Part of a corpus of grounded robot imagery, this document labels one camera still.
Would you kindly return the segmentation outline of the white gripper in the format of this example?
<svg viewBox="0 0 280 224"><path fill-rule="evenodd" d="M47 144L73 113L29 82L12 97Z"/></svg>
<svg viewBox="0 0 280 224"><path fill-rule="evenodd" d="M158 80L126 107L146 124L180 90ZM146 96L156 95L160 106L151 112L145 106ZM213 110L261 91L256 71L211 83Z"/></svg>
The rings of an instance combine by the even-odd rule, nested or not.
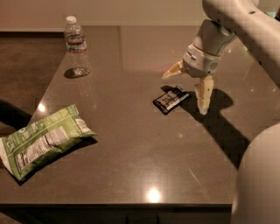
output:
<svg viewBox="0 0 280 224"><path fill-rule="evenodd" d="M220 56L213 56L202 52L194 44L187 47L183 55L183 61L178 61L172 65L162 76L164 80L182 74L186 71L193 78L201 78L195 85L195 95L199 112L204 116L210 106L211 95L214 89L214 79L212 75L217 70L221 61Z"/></svg>

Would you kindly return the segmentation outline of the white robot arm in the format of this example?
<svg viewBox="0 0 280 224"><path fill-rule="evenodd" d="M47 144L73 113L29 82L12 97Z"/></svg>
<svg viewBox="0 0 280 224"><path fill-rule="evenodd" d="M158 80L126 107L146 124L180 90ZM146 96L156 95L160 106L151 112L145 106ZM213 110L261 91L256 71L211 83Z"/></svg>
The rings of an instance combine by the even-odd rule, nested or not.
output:
<svg viewBox="0 0 280 224"><path fill-rule="evenodd" d="M235 38L248 49L270 80L246 79L248 92L271 94L280 86L279 13L258 9L259 0L202 0L205 20L183 56L163 77L188 73L199 112L209 108L212 74ZM280 224L280 122L264 129L244 152L237 174L231 224Z"/></svg>

